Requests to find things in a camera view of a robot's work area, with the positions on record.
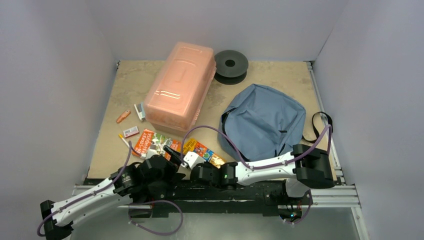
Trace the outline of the blue backpack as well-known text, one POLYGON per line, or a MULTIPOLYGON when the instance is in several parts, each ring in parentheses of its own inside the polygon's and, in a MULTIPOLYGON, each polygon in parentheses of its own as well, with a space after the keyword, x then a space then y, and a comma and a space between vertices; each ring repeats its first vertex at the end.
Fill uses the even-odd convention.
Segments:
POLYGON ((270 86, 251 84, 224 110, 217 139, 237 161, 270 159, 301 142, 305 120, 306 109, 298 101, 270 86))

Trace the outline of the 130-Storey Treehouse orange book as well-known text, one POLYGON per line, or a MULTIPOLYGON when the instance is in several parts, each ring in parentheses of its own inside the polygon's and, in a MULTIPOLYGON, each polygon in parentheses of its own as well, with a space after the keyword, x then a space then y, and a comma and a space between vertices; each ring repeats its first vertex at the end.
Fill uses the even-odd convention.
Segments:
POLYGON ((190 138, 183 144, 183 154, 186 155, 188 152, 194 152, 202 157, 206 162, 209 162, 216 168, 220 168, 226 164, 227 161, 218 156, 213 150, 200 143, 195 138, 190 138))

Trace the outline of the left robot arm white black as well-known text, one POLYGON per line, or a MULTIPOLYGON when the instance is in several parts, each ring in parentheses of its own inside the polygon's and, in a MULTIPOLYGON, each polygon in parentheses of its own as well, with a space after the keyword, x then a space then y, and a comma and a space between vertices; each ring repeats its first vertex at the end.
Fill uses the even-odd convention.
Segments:
POLYGON ((165 146, 170 160, 154 154, 143 162, 124 165, 92 188, 62 201, 40 204, 42 221, 36 234, 47 240, 64 240, 79 224, 106 210, 123 205, 171 205, 184 220, 182 209, 165 199, 165 191, 185 177, 178 169, 184 163, 182 151, 165 146))

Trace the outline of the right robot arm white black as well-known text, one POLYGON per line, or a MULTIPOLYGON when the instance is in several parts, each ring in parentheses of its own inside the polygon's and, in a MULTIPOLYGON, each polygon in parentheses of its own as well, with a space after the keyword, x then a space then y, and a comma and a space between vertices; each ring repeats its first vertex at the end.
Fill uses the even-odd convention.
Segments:
POLYGON ((228 162, 219 168, 193 151, 189 151, 183 160, 185 168, 191 170, 192 181, 222 190, 285 179, 280 196, 288 204, 294 203, 310 189, 335 186, 329 154, 304 144, 296 144, 292 151, 283 155, 247 163, 228 162))

